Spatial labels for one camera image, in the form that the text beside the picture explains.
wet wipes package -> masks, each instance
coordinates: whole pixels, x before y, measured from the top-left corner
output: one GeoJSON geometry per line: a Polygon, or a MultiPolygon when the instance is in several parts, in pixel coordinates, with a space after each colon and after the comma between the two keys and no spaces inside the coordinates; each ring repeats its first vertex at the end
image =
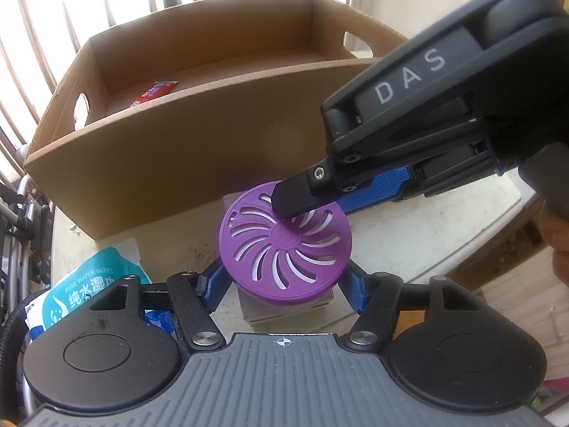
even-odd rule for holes
{"type": "MultiPolygon", "coordinates": [[[[137,275],[142,284],[151,282],[140,266],[134,239],[97,252],[64,276],[49,292],[30,302],[26,307],[26,322],[32,340],[125,274],[137,275]]],[[[147,315],[148,322],[172,332],[168,312],[148,310],[147,315]]]]}

purple container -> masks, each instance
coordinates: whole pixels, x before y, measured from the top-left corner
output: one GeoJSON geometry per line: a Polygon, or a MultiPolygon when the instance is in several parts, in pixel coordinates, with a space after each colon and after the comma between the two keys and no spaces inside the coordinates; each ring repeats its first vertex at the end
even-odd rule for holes
{"type": "Polygon", "coordinates": [[[352,252],[352,231],[337,203],[281,220],[272,211],[277,182],[232,205],[219,232],[221,260],[233,281],[273,305],[299,305],[334,286],[352,252]]]}

finger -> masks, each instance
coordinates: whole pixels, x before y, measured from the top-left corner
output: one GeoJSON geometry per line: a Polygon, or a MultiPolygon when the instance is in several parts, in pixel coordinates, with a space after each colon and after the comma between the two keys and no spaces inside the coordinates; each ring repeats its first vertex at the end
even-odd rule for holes
{"type": "Polygon", "coordinates": [[[553,251],[553,272],[569,287],[569,252],[553,251]]]}
{"type": "Polygon", "coordinates": [[[539,219],[543,240],[554,249],[569,252],[569,221],[564,220],[544,204],[539,219]]]}

white table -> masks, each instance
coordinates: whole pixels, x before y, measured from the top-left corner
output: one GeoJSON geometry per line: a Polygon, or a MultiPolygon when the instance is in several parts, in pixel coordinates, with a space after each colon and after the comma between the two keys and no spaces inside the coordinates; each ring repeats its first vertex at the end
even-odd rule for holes
{"type": "MultiPolygon", "coordinates": [[[[408,282],[446,274],[492,238],[522,208],[520,193],[506,177],[486,178],[448,193],[388,202],[349,216],[352,259],[369,273],[386,271],[408,282]]],[[[134,238],[141,265],[154,282],[184,271],[203,271],[217,258],[223,203],[216,201],[95,242],[57,211],[53,233],[53,280],[69,273],[101,248],[134,238]]],[[[234,332],[346,333],[355,315],[339,289],[324,307],[301,316],[255,325],[241,318],[232,285],[212,315],[229,339],[234,332]]]]}

black circular pad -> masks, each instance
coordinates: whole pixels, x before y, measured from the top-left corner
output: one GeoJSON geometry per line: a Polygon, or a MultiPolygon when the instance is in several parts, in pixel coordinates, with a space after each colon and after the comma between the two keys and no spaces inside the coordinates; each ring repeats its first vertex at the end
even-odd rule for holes
{"type": "Polygon", "coordinates": [[[130,356],[128,341],[108,333],[79,337],[63,352],[67,364],[85,372],[102,372],[116,368],[130,356]]]}
{"type": "Polygon", "coordinates": [[[462,333],[444,339],[440,356],[448,364],[464,370],[489,370],[498,366],[505,351],[502,345],[484,335],[462,333]]]}
{"type": "Polygon", "coordinates": [[[532,337],[495,311],[435,315],[390,345],[389,366],[406,391],[461,412],[501,411],[531,401],[546,367],[532,337]]]}
{"type": "Polygon", "coordinates": [[[140,317],[138,279],[119,279],[42,333],[24,354],[36,396],[72,412],[113,412],[177,374],[176,341],[140,317]]]}

